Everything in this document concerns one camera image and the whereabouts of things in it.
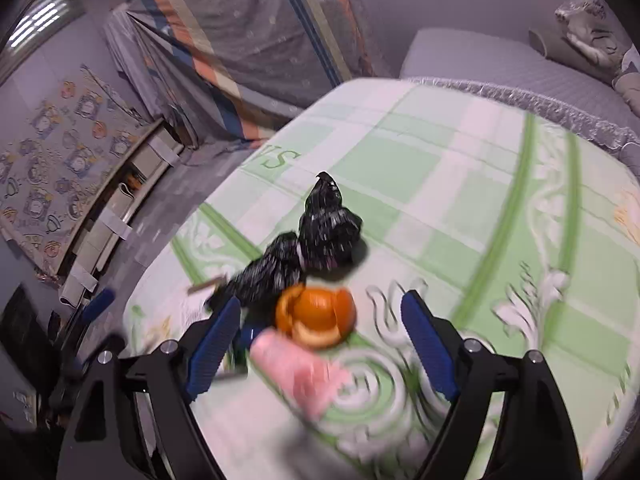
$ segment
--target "window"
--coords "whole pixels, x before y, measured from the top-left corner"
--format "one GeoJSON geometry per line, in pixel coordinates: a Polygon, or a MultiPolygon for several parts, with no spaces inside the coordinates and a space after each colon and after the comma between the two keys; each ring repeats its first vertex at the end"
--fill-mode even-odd
{"type": "Polygon", "coordinates": [[[0,84],[34,50],[82,12],[79,0],[36,0],[24,13],[0,54],[0,84]]]}

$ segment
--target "floor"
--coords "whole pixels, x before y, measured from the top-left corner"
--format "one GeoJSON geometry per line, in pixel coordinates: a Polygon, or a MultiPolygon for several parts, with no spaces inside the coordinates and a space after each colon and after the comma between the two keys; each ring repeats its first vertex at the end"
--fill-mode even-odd
{"type": "Polygon", "coordinates": [[[89,328],[79,352],[81,359],[107,334],[121,333],[124,307],[146,268],[187,217],[251,152],[237,145],[206,144],[197,151],[185,150],[179,165],[162,176],[133,217],[132,234],[119,242],[99,280],[99,288],[112,288],[116,300],[89,328]]]}

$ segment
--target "pink object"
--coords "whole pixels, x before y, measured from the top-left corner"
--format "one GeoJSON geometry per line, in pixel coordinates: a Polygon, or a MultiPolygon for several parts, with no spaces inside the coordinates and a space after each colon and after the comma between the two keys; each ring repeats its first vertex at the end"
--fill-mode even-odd
{"type": "Polygon", "coordinates": [[[252,343],[249,357],[310,420],[318,420],[351,374],[269,328],[252,343]]]}

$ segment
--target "gray bedding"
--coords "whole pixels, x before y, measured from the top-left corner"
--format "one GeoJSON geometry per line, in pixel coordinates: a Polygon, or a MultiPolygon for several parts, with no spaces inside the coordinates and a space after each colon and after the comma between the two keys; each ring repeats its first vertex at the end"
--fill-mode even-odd
{"type": "Polygon", "coordinates": [[[640,138],[640,118],[616,91],[529,46],[446,28],[423,29],[402,78],[457,88],[537,113],[611,152],[640,138]]]}

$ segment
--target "black garbage bag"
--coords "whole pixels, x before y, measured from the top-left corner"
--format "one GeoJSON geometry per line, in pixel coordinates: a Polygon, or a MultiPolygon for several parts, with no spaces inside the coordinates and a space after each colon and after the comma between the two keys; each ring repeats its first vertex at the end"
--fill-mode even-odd
{"type": "Polygon", "coordinates": [[[300,217],[300,235],[279,234],[260,258],[216,293],[231,293],[242,306],[252,306],[304,282],[309,271],[334,270],[351,263],[362,219],[342,206],[340,190],[329,174],[323,171],[318,179],[300,217]]]}

